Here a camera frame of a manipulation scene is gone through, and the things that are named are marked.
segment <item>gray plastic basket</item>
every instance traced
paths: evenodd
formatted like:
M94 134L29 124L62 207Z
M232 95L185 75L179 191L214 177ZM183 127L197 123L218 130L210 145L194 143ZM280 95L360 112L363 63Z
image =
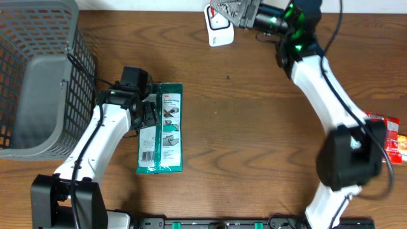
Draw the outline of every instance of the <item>gray plastic basket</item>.
M92 116L95 64L77 28L74 0L0 1L0 158L66 158Z

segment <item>basket bottom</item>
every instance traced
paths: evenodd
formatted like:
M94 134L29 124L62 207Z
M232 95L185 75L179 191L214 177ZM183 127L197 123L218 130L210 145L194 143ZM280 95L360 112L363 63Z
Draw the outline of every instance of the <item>basket bottom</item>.
M24 72L10 148L33 148L44 143L57 125L64 79L65 55L32 59Z

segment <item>white backdrop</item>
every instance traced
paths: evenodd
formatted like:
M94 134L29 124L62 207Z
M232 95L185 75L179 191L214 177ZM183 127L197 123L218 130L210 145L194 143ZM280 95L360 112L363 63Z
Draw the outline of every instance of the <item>white backdrop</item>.
M76 0L81 10L202 11L209 0ZM323 12L338 12L339 0L322 0ZM265 0L285 8L288 0ZM407 13L407 0L343 0L345 13Z

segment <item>wood grain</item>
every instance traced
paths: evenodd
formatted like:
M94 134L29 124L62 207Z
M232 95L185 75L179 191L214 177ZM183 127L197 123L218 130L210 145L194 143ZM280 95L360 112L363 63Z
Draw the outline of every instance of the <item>wood grain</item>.
M322 45L337 15L325 14ZM183 82L184 172L135 175L138 139L123 139L107 168L108 209L169 218L258 218L299 214L319 182L315 156L324 140L311 105L275 61L274 47L235 30L230 46L211 48L201 13L81 12L79 26L97 57L98 75L119 80L123 66L155 81ZM331 68L364 110L402 120L407 132L407 16L345 15L329 54ZM0 161L1 228L30 228L30 185L60 162ZM377 228L406 228L407 168L384 201L353 200L346 216ZM365 189L381 191L386 170Z

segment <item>teal packet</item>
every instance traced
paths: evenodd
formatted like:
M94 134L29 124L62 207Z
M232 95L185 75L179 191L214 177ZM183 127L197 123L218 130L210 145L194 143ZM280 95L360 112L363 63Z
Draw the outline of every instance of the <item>teal packet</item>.
M144 101L156 103L160 124L140 130L136 173L182 172L183 84L154 84Z

